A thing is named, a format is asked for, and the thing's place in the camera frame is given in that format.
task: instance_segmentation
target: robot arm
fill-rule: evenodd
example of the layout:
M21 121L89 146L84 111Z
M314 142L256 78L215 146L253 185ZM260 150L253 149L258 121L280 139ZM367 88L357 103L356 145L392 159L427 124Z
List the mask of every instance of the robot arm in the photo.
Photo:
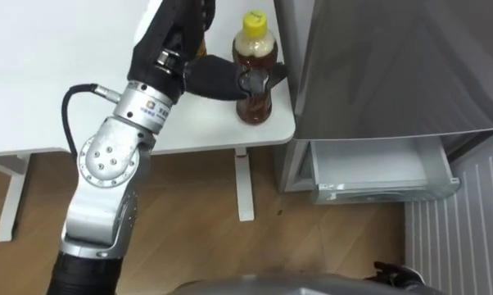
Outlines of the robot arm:
M238 100L263 93L286 77L282 64L271 71L247 70L219 57L196 58L214 9L215 0L164 0L133 50L122 94L96 84L74 86L66 94L64 121L66 105L77 92L95 93L116 107L79 152L65 128L79 182L47 294L115 294L154 134L185 91Z

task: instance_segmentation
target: table leg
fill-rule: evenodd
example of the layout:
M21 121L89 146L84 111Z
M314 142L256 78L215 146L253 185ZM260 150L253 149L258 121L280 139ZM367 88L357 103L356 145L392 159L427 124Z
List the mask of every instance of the table leg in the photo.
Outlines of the table leg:
M25 186L30 154L0 157L0 172L10 175L7 197L2 205L0 242L10 242L16 227L17 211Z
M252 221L254 220L254 199L248 152L244 147L238 147L235 151L237 214L239 221Z

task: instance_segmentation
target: logo sticker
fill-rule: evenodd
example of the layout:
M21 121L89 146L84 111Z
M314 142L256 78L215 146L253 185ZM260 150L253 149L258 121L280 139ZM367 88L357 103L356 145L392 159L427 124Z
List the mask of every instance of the logo sticker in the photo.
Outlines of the logo sticker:
M147 102L147 107L151 110L155 109L156 108L156 103L153 102L153 101L148 101Z

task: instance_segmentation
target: refrigerator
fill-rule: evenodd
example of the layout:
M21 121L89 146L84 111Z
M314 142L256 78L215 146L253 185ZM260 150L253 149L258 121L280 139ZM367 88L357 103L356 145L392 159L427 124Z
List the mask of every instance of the refrigerator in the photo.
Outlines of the refrigerator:
M275 0L296 118L278 188L405 202L406 265L493 294L493 0Z

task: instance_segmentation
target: brown liquid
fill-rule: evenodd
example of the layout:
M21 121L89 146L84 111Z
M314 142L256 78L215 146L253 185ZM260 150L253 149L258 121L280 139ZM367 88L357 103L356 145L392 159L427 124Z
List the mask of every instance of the brown liquid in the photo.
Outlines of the brown liquid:
M272 52L264 57L245 57L233 45L232 56L235 62L252 69L269 69L278 61L278 45L274 44ZM257 125L265 122L272 112L272 98L270 91L255 98L243 99L237 102L236 111L241 120Z

